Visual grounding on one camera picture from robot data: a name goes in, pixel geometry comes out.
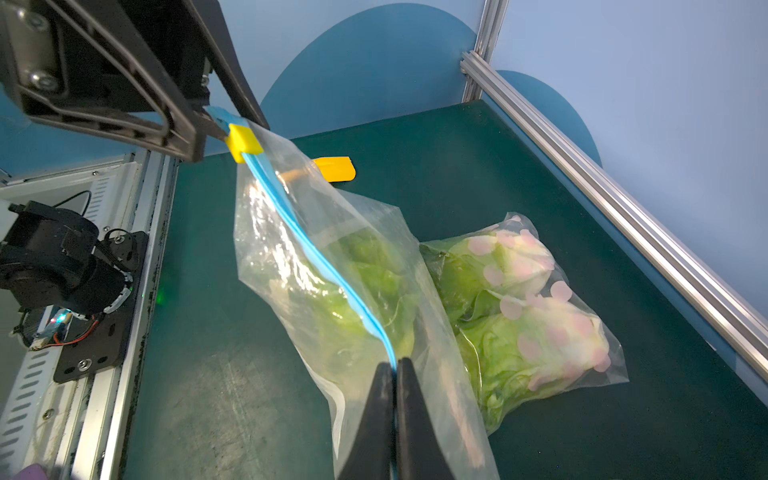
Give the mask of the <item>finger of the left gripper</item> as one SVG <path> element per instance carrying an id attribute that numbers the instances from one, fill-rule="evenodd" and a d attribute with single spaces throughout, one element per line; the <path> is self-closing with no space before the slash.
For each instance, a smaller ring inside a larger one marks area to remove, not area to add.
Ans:
<path id="1" fill-rule="evenodd" d="M 237 112 L 269 129 L 269 123 L 240 66 L 220 3 L 216 0 L 186 0 L 184 5 L 202 38 L 206 58 Z"/>
<path id="2" fill-rule="evenodd" d="M 44 1 L 51 126 L 201 158 L 207 58 L 184 1 Z"/>

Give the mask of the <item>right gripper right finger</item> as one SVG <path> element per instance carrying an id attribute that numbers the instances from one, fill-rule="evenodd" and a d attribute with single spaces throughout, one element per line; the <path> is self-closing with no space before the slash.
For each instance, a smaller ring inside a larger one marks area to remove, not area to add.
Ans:
<path id="1" fill-rule="evenodd" d="M 395 380 L 395 454 L 397 479 L 452 479 L 439 446 L 410 358 L 398 361 Z"/>

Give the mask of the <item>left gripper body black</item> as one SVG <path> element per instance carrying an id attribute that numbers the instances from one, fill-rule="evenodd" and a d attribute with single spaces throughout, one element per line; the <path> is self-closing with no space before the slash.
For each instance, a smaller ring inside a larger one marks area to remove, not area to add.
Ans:
<path id="1" fill-rule="evenodd" d="M 62 129 L 196 129 L 210 93 L 189 1 L 4 1 L 1 82 Z"/>

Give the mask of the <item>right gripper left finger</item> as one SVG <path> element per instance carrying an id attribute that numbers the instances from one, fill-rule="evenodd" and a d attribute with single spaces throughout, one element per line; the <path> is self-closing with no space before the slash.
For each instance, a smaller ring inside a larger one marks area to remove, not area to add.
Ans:
<path id="1" fill-rule="evenodd" d="M 373 375 L 352 448 L 338 479 L 389 480 L 395 455 L 395 384 L 391 365 Z"/>

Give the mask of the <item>green chinese cabbage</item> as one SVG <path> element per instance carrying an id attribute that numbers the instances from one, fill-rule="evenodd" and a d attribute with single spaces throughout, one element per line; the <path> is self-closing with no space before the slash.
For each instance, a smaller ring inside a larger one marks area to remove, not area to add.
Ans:
<path id="1" fill-rule="evenodd" d="M 274 288 L 307 367 L 341 390 L 357 390 L 380 363 L 410 355 L 421 294 L 401 248 L 370 228 L 322 249 L 337 273 L 326 277 L 299 253 L 296 273 Z"/>

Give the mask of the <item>clear zip-top bag blue seal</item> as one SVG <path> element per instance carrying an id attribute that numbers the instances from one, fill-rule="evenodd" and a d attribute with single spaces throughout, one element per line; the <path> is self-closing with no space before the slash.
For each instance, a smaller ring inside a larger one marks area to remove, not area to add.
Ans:
<path id="1" fill-rule="evenodd" d="M 457 479 L 498 469 L 447 314 L 399 208 L 339 190 L 293 142 L 220 107 L 237 163 L 238 277 L 272 308 L 348 458 L 378 366 L 408 358 Z"/>

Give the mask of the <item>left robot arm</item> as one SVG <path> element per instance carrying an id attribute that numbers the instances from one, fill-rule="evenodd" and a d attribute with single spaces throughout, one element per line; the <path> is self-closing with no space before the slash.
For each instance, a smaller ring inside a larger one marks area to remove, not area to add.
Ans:
<path id="1" fill-rule="evenodd" d="M 5 1 L 1 81 L 32 121 L 197 162 L 226 131 L 205 108 L 207 73 L 239 114 L 266 118 L 216 1 Z M 1 286 L 26 309 L 114 310 L 139 268 L 84 216 L 13 204 L 1 244 Z"/>

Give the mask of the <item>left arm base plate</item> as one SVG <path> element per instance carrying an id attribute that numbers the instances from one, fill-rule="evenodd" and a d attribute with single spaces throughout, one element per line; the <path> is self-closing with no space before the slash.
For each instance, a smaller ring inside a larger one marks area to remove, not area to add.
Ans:
<path id="1" fill-rule="evenodd" d="M 120 365 L 125 357 L 137 301 L 141 296 L 142 276 L 149 236 L 145 232 L 113 229 L 101 242 L 110 255 L 128 268 L 127 283 L 118 305 L 88 317 L 85 330 L 73 337 L 56 338 L 62 350 L 53 381 L 64 384 Z"/>

